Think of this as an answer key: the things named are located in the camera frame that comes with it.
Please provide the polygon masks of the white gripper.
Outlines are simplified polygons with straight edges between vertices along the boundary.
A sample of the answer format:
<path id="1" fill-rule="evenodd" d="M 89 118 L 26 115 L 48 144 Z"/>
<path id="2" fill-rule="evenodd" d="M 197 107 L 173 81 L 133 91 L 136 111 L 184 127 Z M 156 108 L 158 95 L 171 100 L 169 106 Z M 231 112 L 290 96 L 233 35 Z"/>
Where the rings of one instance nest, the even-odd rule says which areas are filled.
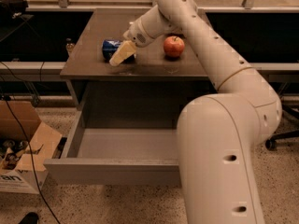
<path id="1" fill-rule="evenodd" d="M 130 27 L 123 34 L 123 37 L 126 40 L 121 42 L 121 45 L 109 60 L 112 66 L 119 66 L 126 59 L 135 56 L 136 47 L 144 48 L 154 41 L 154 39 L 147 34 L 142 20 L 140 19 L 130 23 Z"/>

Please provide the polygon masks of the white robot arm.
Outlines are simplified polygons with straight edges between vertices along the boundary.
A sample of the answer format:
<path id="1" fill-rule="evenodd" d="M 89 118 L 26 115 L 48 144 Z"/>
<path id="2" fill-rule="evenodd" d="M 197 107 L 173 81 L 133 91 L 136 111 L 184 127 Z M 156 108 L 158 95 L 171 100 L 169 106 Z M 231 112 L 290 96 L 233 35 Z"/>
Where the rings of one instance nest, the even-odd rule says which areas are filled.
<path id="1" fill-rule="evenodd" d="M 110 64 L 158 36 L 180 30 L 215 93 L 189 102 L 178 118 L 178 164 L 189 224 L 264 224 L 252 168 L 255 146 L 281 121 L 268 82 L 197 13 L 193 0 L 157 0 L 132 23 Z"/>

